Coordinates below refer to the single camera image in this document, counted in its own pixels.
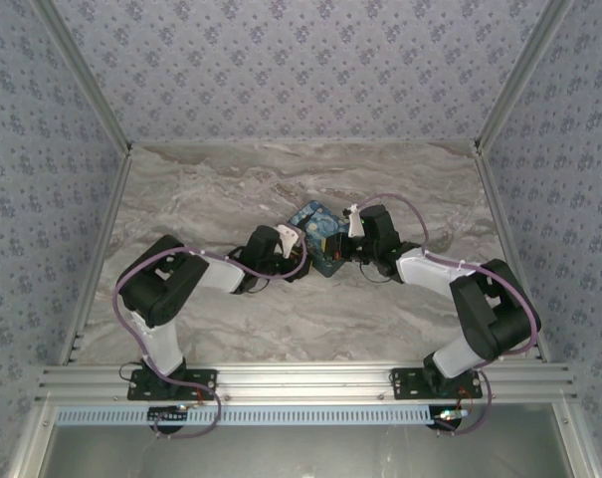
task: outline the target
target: black wire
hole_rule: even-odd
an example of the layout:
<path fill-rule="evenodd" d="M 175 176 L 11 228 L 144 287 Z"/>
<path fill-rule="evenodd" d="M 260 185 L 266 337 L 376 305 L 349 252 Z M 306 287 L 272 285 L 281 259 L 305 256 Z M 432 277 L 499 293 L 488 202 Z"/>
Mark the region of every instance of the black wire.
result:
<path fill-rule="evenodd" d="M 364 271 L 362 270 L 362 263 L 360 263 L 360 273 L 362 274 L 362 276 L 369 282 L 373 282 L 374 284 L 386 284 L 387 282 L 389 282 L 391 280 L 390 277 L 387 278 L 386 281 L 374 281 L 372 279 L 369 279 L 367 277 L 367 275 L 364 273 Z"/>
<path fill-rule="evenodd" d="M 263 286 L 261 289 L 257 289 L 256 291 L 246 291 L 246 294 L 258 294 L 261 291 L 264 291 L 266 287 L 268 287 L 270 285 L 270 279 L 267 279 L 268 282 L 265 283 L 265 286 Z"/>
<path fill-rule="evenodd" d="M 125 376 L 123 376 L 123 375 L 121 374 L 121 371 L 123 370 L 123 368 L 124 368 L 126 365 L 141 365 L 141 362 L 140 362 L 140 361 L 127 361 L 126 363 L 123 363 L 123 364 L 122 364 L 122 365 L 119 367 L 119 378 L 121 378 L 121 379 L 122 379 L 122 380 L 124 380 L 124 381 L 130 382 L 130 381 L 131 381 L 131 379 L 132 379 L 132 375 L 130 376 L 130 378 L 126 378 Z"/>

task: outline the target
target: wall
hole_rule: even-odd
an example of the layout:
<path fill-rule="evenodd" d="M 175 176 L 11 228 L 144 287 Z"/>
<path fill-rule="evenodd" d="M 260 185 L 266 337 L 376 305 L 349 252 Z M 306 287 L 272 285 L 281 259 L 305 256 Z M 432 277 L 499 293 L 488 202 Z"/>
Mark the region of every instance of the wall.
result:
<path fill-rule="evenodd" d="M 602 448 L 602 0 L 566 17 L 489 153 L 557 360 Z"/>
<path fill-rule="evenodd" d="M 545 0 L 57 0 L 130 140 L 473 138 Z"/>
<path fill-rule="evenodd" d="M 0 476 L 60 355 L 118 164 L 30 3 L 0 2 Z"/>

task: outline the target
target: gray marble table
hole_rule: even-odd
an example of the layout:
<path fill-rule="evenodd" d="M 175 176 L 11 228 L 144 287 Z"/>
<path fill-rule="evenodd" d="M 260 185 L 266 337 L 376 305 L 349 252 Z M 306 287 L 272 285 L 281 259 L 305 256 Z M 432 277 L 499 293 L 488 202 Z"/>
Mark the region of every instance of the gray marble table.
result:
<path fill-rule="evenodd" d="M 377 192 L 420 209 L 431 249 L 458 259 L 502 257 L 473 157 L 423 143 L 296 143 L 136 147 L 78 355 L 81 363 L 137 359 L 110 294 L 121 271 L 161 235 L 229 252 L 259 224 L 287 220 L 311 199 L 334 212 Z M 403 240 L 416 218 L 385 202 Z M 369 268 L 371 278 L 379 279 Z M 189 362 L 413 360 L 460 328 L 451 301 L 418 287 L 373 284 L 356 265 L 325 279 L 273 282 L 255 295 L 195 290 L 178 318 Z"/>

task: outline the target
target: blue object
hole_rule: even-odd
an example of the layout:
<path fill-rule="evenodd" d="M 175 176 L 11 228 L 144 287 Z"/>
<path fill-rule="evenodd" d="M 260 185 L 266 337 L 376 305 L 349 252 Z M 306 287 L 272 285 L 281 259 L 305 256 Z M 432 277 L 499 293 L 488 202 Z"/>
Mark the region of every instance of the blue object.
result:
<path fill-rule="evenodd" d="M 338 232 L 349 230 L 348 222 L 336 216 L 318 201 L 310 201 L 297 212 L 290 223 L 306 234 L 307 253 L 313 267 L 324 277 L 331 277 L 344 261 L 335 261 L 325 257 L 322 252 L 322 241 Z"/>

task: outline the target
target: blue floral wallpaper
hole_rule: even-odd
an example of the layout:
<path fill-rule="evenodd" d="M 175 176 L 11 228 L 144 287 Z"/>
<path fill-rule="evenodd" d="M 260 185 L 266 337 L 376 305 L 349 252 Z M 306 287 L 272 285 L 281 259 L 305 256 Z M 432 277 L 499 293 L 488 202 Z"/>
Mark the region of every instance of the blue floral wallpaper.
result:
<path fill-rule="evenodd" d="M 133 142 L 476 137 L 545 0 L 57 0 Z"/>
<path fill-rule="evenodd" d="M 119 158 L 31 4 L 0 2 L 0 476 L 59 358 Z"/>
<path fill-rule="evenodd" d="M 577 365 L 602 449 L 602 0 L 575 2 L 489 159 L 550 349 Z"/>

